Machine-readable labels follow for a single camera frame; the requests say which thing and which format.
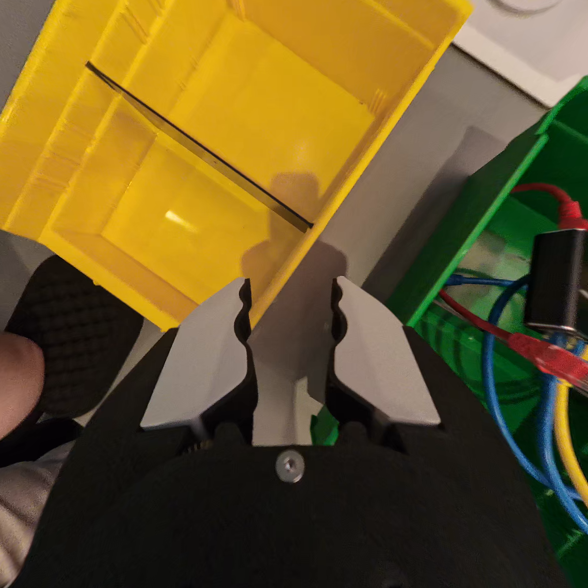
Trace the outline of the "green plastic bin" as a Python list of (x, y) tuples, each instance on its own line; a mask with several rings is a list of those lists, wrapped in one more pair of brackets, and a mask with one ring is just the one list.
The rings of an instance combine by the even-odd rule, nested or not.
[(295, 447), (298, 481), (278, 479), (279, 450), (248, 450), (244, 496), (269, 513), (239, 514), (252, 547), (292, 555), (291, 578), (242, 562), (237, 585), (302, 587), (569, 587), (527, 476), (492, 415), (413, 329), (520, 183), (554, 185), (556, 165), (581, 164), (587, 77), (463, 187), (387, 307), (403, 324), (441, 424), (369, 430), (339, 424), (333, 446)]

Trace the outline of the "person's grey shirt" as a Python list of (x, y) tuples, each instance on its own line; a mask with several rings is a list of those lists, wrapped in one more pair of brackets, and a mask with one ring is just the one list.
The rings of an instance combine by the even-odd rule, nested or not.
[(22, 569), (49, 493), (75, 442), (1, 468), (1, 587)]

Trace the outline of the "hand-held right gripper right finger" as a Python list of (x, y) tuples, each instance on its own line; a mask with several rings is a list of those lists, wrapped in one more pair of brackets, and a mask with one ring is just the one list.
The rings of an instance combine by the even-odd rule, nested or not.
[(332, 284), (327, 409), (340, 423), (438, 426), (441, 419), (402, 322), (344, 276)]

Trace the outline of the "yellow plastic bin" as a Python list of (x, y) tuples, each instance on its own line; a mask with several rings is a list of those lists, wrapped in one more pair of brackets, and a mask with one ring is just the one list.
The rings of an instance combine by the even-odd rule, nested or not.
[[(473, 11), (468, 1), (55, 1), (1, 114), (1, 229), (156, 324), (239, 277), (274, 302)], [(159, 132), (91, 62), (285, 205)]]

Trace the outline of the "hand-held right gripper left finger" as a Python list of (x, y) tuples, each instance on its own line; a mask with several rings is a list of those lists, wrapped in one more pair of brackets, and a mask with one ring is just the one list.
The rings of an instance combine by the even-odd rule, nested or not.
[(252, 429), (258, 383), (248, 345), (251, 305), (251, 282), (239, 277), (182, 321), (144, 412), (143, 429), (215, 430), (224, 422)]

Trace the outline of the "black ethernet port box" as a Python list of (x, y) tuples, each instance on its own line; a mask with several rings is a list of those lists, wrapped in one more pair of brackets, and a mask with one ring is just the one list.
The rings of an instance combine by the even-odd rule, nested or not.
[(587, 231), (567, 229), (534, 238), (524, 324), (587, 340)]

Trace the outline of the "white flat tray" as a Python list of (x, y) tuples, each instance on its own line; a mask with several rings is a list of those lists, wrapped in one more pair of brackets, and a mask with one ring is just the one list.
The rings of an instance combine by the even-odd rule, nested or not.
[(472, 1), (453, 43), (545, 107), (587, 75), (587, 1)]

